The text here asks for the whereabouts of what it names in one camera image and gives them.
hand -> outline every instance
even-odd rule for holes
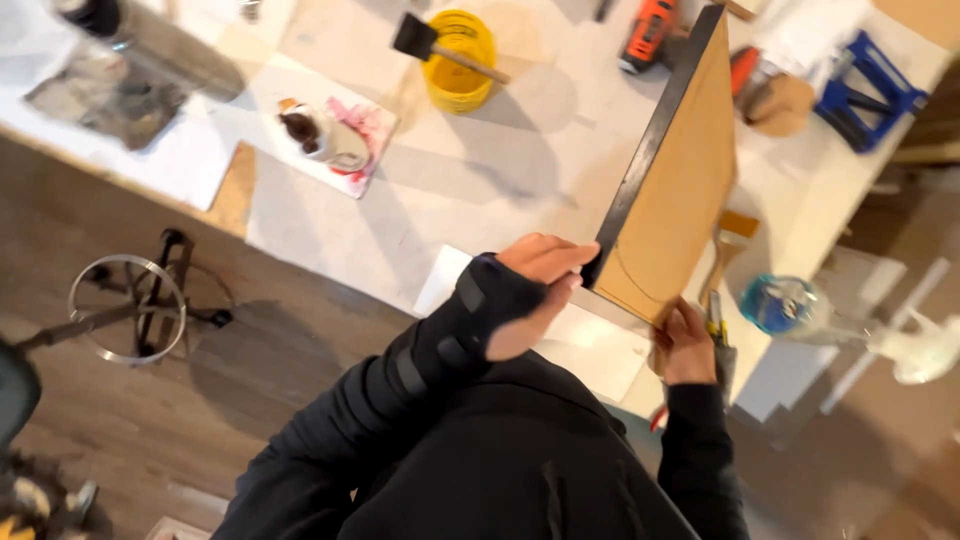
[[[550,290],[533,313],[493,331],[487,344],[487,360],[516,358],[536,345],[570,300],[573,289],[583,284],[580,267],[599,252],[600,244],[596,242],[578,246],[557,236],[530,233],[497,254],[501,264],[528,280],[550,285]]]
[[[657,347],[666,358],[663,380],[674,384],[716,384],[713,340],[704,320],[683,298],[655,334]]]

orange power drill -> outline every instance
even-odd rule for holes
[[[620,53],[620,69],[636,75],[657,63],[663,39],[673,27],[677,0],[643,0],[634,30]]]

blue clamp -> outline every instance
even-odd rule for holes
[[[847,75],[857,69],[882,96],[882,101],[847,85]],[[814,108],[847,141],[857,154],[866,154],[893,129],[907,113],[916,113],[926,105],[929,94],[914,88],[894,67],[864,31],[847,46],[833,77],[827,82],[823,98]],[[876,116],[869,124],[856,107]]]

yellow bucket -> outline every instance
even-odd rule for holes
[[[472,57],[490,67],[496,64],[493,35],[483,21],[467,12],[446,10],[430,19],[440,37],[437,44]],[[432,55],[422,64],[430,101],[447,112],[470,112],[483,105],[492,81],[460,64]]]

metal ring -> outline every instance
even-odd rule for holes
[[[177,343],[180,342],[180,338],[183,337],[183,332],[186,330],[186,300],[183,298],[183,292],[180,291],[180,288],[177,286],[177,282],[174,281],[170,274],[167,274],[166,270],[160,268],[155,262],[138,257],[136,255],[110,255],[104,258],[99,258],[93,261],[89,266],[87,266],[83,272],[77,276],[77,279],[73,281],[73,285],[70,286],[70,295],[67,297],[67,315],[70,317],[71,321],[76,321],[79,318],[79,312],[77,311],[77,287],[80,286],[80,283],[84,280],[84,276],[87,272],[92,270],[94,267],[108,262],[127,262],[130,264],[136,264],[137,266],[142,266],[147,269],[150,273],[154,274],[160,280],[166,284],[174,294],[174,300],[177,301],[177,311],[180,313],[180,325],[177,328],[177,334],[170,341],[170,345],[166,349],[155,353],[150,356],[126,356],[119,355],[113,351],[109,351],[103,345],[93,339],[93,336],[90,337],[90,341],[93,341],[93,344],[96,346],[97,355],[103,358],[104,360],[109,360],[111,362],[116,362],[118,364],[124,364],[131,367],[139,367],[144,364],[149,364],[155,360],[159,360],[167,353],[173,350],[177,346]]]

